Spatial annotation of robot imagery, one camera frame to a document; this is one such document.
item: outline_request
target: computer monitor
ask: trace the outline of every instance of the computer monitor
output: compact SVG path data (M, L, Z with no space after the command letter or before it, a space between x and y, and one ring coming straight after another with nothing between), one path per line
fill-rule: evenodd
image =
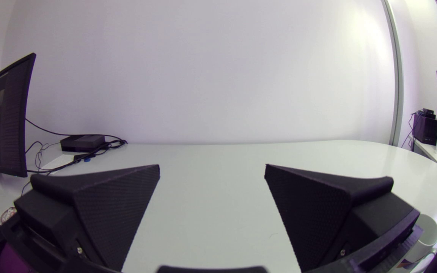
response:
M158 165L35 174L1 231L36 272L120 271L159 178Z
M390 177L267 165L265 179L302 272L387 272L420 237L419 212Z
M35 53L0 72L0 173L27 177L25 116Z

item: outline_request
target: black device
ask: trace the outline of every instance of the black device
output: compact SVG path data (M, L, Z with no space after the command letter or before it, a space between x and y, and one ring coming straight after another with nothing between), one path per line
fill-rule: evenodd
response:
M265 179L304 272L388 270L402 257L389 258L398 246L410 240L405 254L420 237L413 233L419 212L391 193L390 177L361 179L267 165Z
M25 116L35 58L31 53L0 72L0 173L28 176Z
M414 114L412 135L422 143L436 145L437 120L434 111L424 108Z
M120 271L159 180L149 165L74 176L31 176L1 230L37 272Z
M71 135L60 141L64 152L92 152L105 143L103 135Z

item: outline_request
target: desk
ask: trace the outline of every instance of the desk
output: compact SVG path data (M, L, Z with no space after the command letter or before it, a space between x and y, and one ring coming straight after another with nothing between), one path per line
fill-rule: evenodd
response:
M436 145L429 145L429 144L425 144L420 142L419 140L416 140L414 142L415 147L419 148L423 154L425 154L427 157L429 157L429 159L431 159L432 161L437 163L437 154L436 154Z
M353 177L392 176L392 191L437 222L437 164L374 142L127 145L56 175L156 163L161 179L128 253L125 273L154 273L160 265L263 265L270 273L299 273L264 180L267 163Z

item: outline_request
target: white table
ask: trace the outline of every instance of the white table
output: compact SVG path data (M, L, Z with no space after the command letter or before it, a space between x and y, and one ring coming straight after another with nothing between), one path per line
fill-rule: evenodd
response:
M264 180L268 163L354 177L392 176L393 192L437 222L437 164L373 142L128 145L56 175L160 165L161 179L128 253L125 273L154 273L160 265L263 265L270 273L298 273Z
M435 161L437 163L437 154L436 154L436 145L429 145L420 142L419 140L416 140L414 142L415 146L418 147L421 151L423 151L424 154L427 155L432 161Z

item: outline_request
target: mug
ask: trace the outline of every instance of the mug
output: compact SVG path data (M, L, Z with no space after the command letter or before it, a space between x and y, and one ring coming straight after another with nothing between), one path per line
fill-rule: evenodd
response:
M393 273L408 273L415 268L420 261L430 254L436 254L437 248L433 246L437 242L437 224L433 218L425 214L420 214L416 225L423 229L423 234L414 246L402 258L401 262L394 268ZM426 270L428 265L419 270Z

